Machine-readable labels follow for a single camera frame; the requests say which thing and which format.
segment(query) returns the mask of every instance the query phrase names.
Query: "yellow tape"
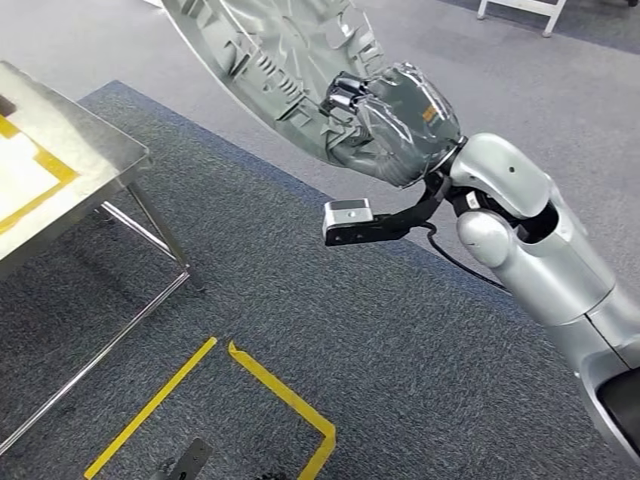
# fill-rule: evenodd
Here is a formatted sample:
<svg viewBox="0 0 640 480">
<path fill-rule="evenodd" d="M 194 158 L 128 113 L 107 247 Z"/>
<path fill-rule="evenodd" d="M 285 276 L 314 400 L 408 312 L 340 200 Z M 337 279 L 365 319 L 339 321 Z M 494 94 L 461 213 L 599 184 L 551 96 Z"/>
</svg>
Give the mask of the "yellow tape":
<svg viewBox="0 0 640 480">
<path fill-rule="evenodd" d="M 6 118 L 0 115 L 0 135 L 5 138 L 11 138 L 15 135 L 17 135 L 18 133 L 20 133 L 20 129 L 18 129 L 13 123 L 7 120 Z M 33 200 L 9 215 L 8 217 L 0 219 L 0 234 L 2 234 L 13 227 L 20 218 L 26 215 L 29 212 L 31 212 L 32 210 L 35 209 L 45 200 L 54 196 L 57 192 L 60 191 L 66 185 L 71 183 L 78 176 L 78 174 L 73 171 L 72 169 L 51 155 L 48 151 L 38 145 L 37 142 L 33 141 L 33 139 L 29 138 L 29 140 L 31 140 L 31 142 L 33 143 L 33 145 L 38 149 L 38 153 L 35 154 L 34 160 L 40 164 L 42 168 L 56 177 L 59 183 L 56 184 L 52 188 L 50 188 L 49 190 L 47 190 L 46 192 L 42 193 L 42 195 L 38 195 L 34 198 Z"/>
<path fill-rule="evenodd" d="M 336 427 L 334 424 L 320 415 L 315 409 L 299 397 L 291 388 L 278 380 L 274 375 L 253 359 L 248 353 L 236 349 L 233 342 L 229 343 L 229 354 L 281 400 L 291 406 L 297 412 L 298 415 L 300 415 L 315 429 L 319 430 L 320 433 L 325 435 L 322 443 L 298 475 L 298 480 L 313 480 L 320 472 L 331 452 L 334 451 L 336 446 Z"/>
<path fill-rule="evenodd" d="M 85 472 L 85 478 L 87 480 L 91 480 L 94 476 L 96 476 L 98 472 L 102 469 L 106 462 L 111 459 L 113 455 L 115 454 L 120 447 L 122 446 L 123 443 L 126 442 L 127 439 L 131 437 L 136 429 L 140 427 L 142 422 L 146 420 L 147 417 L 151 415 L 155 407 L 160 405 L 162 400 L 165 400 L 167 395 L 171 393 L 172 390 L 176 388 L 180 382 L 181 382 L 184 377 L 186 376 L 189 372 L 190 372 L 193 367 L 195 367 L 198 362 L 202 359 L 205 355 L 207 354 L 209 350 L 214 348 L 215 344 L 217 342 L 217 339 L 211 337 L 204 345 L 200 347 L 197 352 L 194 353 L 193 356 L 186 361 L 184 365 L 182 366 L 180 370 L 177 371 L 175 375 L 171 377 L 166 385 L 160 389 L 158 393 L 155 394 L 155 397 L 151 399 L 150 402 L 147 403 L 144 408 L 140 410 L 140 412 L 136 415 L 131 423 L 125 427 L 124 430 L 120 432 L 119 435 L 115 437 L 115 440 L 111 442 L 111 444 L 106 447 L 100 456 L 96 459 L 91 466 L 87 469 Z"/>
</svg>

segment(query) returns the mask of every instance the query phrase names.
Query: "robotic hand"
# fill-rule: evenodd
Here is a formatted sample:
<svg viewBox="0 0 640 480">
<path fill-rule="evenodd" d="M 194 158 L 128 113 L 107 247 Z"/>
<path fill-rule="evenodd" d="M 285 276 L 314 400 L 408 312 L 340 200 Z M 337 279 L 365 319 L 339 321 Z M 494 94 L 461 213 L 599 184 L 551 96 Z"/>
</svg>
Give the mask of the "robotic hand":
<svg viewBox="0 0 640 480">
<path fill-rule="evenodd" d="M 414 227 L 432 235 L 428 220 L 451 202 L 460 241 L 544 326 L 593 421 L 640 466 L 640 307 L 548 175 L 496 135 L 463 137 L 417 68 L 385 68 L 350 0 L 162 3 L 223 88 L 278 134 L 320 161 L 398 187 L 425 184 L 417 205 L 393 215 L 374 215 L 367 200 L 329 203 L 327 245 Z M 350 74 L 335 77 L 341 70 Z"/>
<path fill-rule="evenodd" d="M 579 380 L 593 422 L 640 466 L 640 308 L 550 177 L 500 137 L 463 137 L 451 107 L 409 64 L 369 79 L 340 74 L 322 109 L 361 123 L 331 152 L 343 166 L 395 186 L 426 185 L 416 206 L 393 215 L 374 215 L 364 199 L 328 203 L 327 245 L 401 238 L 451 202 L 460 241 L 545 327 Z"/>
</svg>

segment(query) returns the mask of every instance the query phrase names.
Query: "carpet floor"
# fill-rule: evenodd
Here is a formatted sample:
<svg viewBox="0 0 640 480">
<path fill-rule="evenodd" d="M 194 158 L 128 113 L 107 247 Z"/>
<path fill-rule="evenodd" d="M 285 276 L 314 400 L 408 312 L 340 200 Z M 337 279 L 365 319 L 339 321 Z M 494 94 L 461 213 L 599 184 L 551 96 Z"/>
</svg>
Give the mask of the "carpet floor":
<svg viewBox="0 0 640 480">
<path fill-rule="evenodd" d="M 321 435 L 232 360 L 232 340 L 336 426 L 320 479 L 640 479 L 509 297 L 408 241 L 325 248 L 325 195 L 124 84 L 82 104 L 151 149 L 140 185 L 208 289 L 171 296 L 0 458 L 0 478 L 82 478 L 214 336 L 95 478 L 147 480 L 195 437 L 213 448 L 202 480 L 298 475 Z M 175 273 L 88 217 L 0 283 L 0 435 Z"/>
</svg>

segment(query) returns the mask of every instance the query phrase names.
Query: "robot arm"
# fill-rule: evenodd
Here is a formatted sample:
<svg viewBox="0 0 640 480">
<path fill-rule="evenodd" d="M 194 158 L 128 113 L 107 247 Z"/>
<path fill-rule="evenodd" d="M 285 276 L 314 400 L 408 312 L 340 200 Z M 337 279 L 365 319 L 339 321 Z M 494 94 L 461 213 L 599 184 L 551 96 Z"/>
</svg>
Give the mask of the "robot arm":
<svg viewBox="0 0 640 480">
<path fill-rule="evenodd" d="M 328 245 L 400 238 L 451 202 L 460 241 L 543 326 L 579 380 L 593 422 L 640 466 L 640 307 L 549 176 L 500 137 L 462 137 L 448 103 L 411 65 L 373 81 L 339 76 L 323 107 L 355 113 L 385 147 L 367 168 L 352 147 L 344 166 L 426 184 L 420 202 L 395 215 L 374 215 L 364 201 L 328 204 Z"/>
</svg>

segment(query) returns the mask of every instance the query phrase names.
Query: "white table leg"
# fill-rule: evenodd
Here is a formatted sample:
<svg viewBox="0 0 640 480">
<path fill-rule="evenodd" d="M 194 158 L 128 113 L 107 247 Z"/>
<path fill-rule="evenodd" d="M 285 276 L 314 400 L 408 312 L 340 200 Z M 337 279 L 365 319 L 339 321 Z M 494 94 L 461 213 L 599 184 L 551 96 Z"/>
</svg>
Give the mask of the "white table leg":
<svg viewBox="0 0 640 480">
<path fill-rule="evenodd" d="M 480 8 L 478 9 L 478 20 L 484 20 L 485 12 L 487 10 L 488 0 L 482 0 L 480 2 Z"/>
<path fill-rule="evenodd" d="M 546 24 L 546 28 L 542 32 L 543 37 L 549 38 L 551 36 L 551 32 L 553 31 L 553 27 L 555 26 L 555 22 L 558 21 L 558 17 L 559 17 L 562 12 L 562 9 L 565 8 L 565 3 L 566 1 L 567 0 L 558 0 L 558 4 L 555 5 L 553 15 L 549 19 L 549 23 Z"/>
</svg>

